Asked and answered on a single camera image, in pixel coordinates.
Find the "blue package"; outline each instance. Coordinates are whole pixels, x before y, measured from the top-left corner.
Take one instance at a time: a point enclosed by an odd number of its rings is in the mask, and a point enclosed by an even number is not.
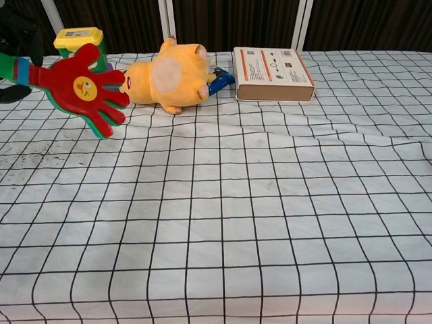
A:
[[[236,81],[230,73],[220,67],[216,67],[213,73],[216,74],[216,79],[209,85],[209,96]]]

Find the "dark curtain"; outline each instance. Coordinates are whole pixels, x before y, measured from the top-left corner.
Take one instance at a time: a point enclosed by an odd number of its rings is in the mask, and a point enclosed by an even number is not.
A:
[[[97,27],[108,54],[152,53],[163,42],[157,0],[55,0],[65,28]]]
[[[173,0],[179,43],[208,51],[291,47],[299,0]]]
[[[315,0],[305,51],[432,51],[431,0]]]
[[[40,0],[7,0],[12,8],[16,9],[22,15],[34,20],[38,27],[43,32],[43,47],[44,55],[58,55],[59,52],[54,48],[55,32],[45,9]],[[25,52],[20,52],[20,55],[27,56]]]

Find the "plush toy arm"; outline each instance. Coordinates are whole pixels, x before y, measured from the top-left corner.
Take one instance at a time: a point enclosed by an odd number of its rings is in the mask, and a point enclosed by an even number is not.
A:
[[[170,36],[167,39],[165,39],[165,42],[163,42],[161,49],[159,50],[159,52],[163,52],[164,50],[166,50],[168,47],[177,45],[177,41],[175,36]]]

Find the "cartoon face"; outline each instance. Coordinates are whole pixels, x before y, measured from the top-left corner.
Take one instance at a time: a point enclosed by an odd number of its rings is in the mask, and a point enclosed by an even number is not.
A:
[[[96,84],[86,76],[78,76],[74,81],[75,94],[84,101],[92,101],[97,97]]]

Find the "black object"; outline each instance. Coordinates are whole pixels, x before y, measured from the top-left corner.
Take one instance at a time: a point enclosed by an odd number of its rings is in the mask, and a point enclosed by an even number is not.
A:
[[[20,56],[23,51],[36,66],[43,63],[43,36],[34,20],[23,16],[0,1],[0,52]],[[27,86],[14,85],[0,89],[0,104],[14,103],[31,93]]]

